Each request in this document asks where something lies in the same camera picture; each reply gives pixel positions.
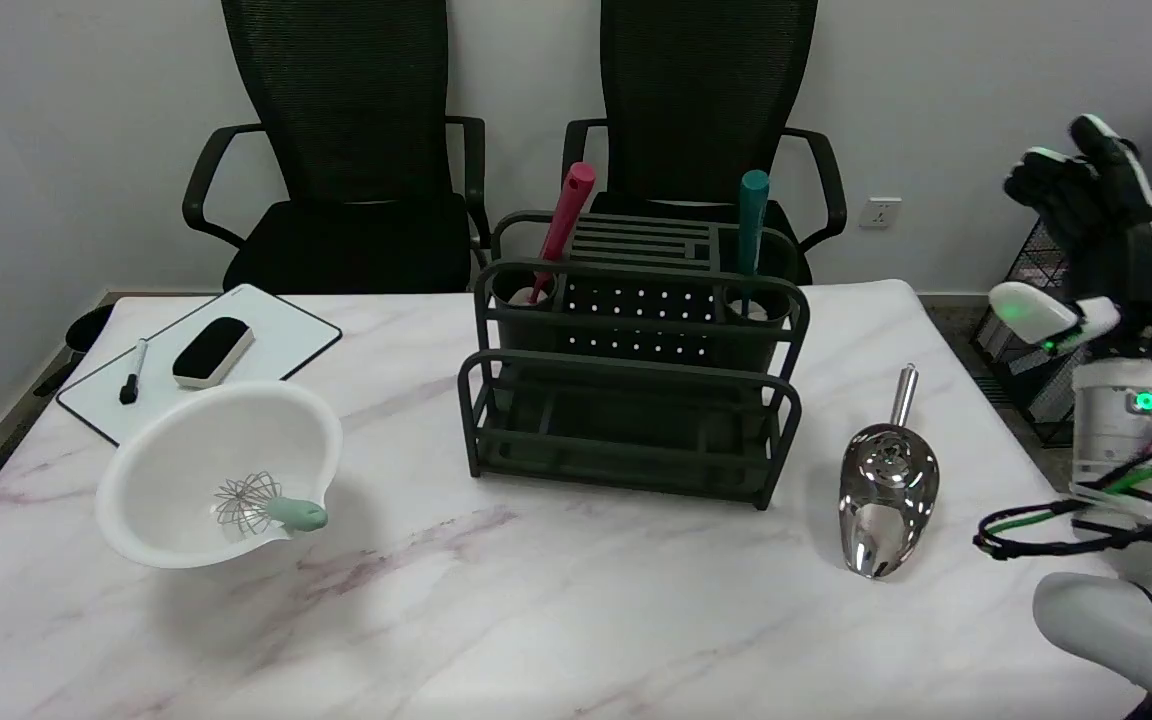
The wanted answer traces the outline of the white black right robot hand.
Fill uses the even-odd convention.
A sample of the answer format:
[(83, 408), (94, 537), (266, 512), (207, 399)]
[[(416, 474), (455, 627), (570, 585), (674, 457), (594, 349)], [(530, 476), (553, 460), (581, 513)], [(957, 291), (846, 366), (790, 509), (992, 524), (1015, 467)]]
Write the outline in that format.
[(990, 306), (1043, 353), (1152, 361), (1152, 183), (1134, 142), (1101, 118), (1082, 114), (1068, 132), (1075, 154), (1028, 149), (1005, 179), (1064, 255), (1060, 291), (1005, 281)]

